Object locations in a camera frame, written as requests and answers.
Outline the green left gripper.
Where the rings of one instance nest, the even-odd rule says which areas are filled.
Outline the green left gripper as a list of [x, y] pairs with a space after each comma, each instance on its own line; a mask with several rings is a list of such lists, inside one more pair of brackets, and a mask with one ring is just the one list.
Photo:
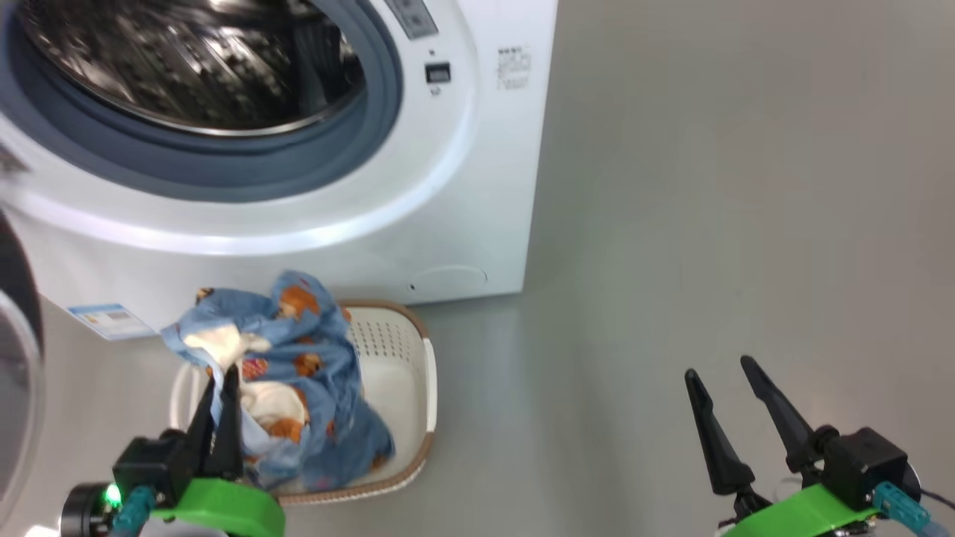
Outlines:
[[154, 509], [154, 519], [194, 524], [232, 536], [284, 536], [286, 516], [275, 497], [230, 482], [241, 478], [243, 472], [241, 380], [241, 368], [232, 365], [222, 380], [207, 382], [187, 429], [195, 479], [176, 506]]

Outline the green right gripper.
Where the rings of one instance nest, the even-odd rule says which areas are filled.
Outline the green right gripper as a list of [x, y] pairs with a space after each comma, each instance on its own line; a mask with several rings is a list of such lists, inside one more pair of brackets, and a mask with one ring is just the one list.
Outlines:
[[[810, 443], [814, 429], [753, 357], [743, 356], [740, 363], [755, 398], [766, 406], [777, 429], [786, 450], [788, 469], [792, 473], [810, 472], [821, 459]], [[685, 385], [713, 493], [729, 496], [751, 490], [753, 470], [738, 458], [714, 415], [713, 399], [696, 370], [686, 370]], [[877, 510], [872, 506], [856, 511], [824, 486], [814, 485], [736, 523], [723, 524], [720, 535], [849, 536], [869, 533], [876, 518]]]

